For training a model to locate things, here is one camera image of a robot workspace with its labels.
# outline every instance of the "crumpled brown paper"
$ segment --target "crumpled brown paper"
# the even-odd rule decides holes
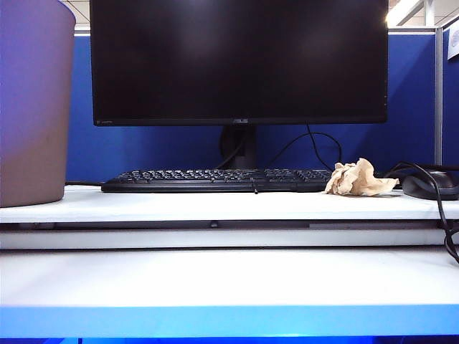
[[[390,192],[399,183],[398,179],[375,178],[373,173],[373,165],[363,158],[357,163],[336,163],[335,171],[325,187],[325,193],[374,196]]]

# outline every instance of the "keyboard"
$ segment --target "keyboard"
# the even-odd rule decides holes
[[[104,192],[317,192],[330,180],[326,170],[154,170],[129,171],[102,185]]]

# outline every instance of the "monitor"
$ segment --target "monitor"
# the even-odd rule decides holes
[[[94,124],[380,123],[387,0],[94,0]]]

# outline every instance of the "trash bin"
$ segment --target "trash bin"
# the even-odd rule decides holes
[[[58,0],[0,1],[0,14],[0,207],[58,201],[75,17]]]

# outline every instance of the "blue cubicle partition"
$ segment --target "blue cubicle partition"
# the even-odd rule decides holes
[[[67,180],[105,181],[137,168],[211,168],[221,157],[216,127],[93,126],[90,38],[75,37],[75,60],[70,109]],[[386,170],[397,161],[434,161],[435,36],[389,35],[389,113],[384,124],[312,125],[339,140],[343,161],[369,159]],[[261,125],[257,131],[258,164],[265,164],[304,125]],[[320,154],[332,164],[337,149],[317,137]],[[304,137],[273,167],[320,168],[311,141]]]
[[[443,33],[443,163],[459,165],[459,55],[448,60],[450,31]]]

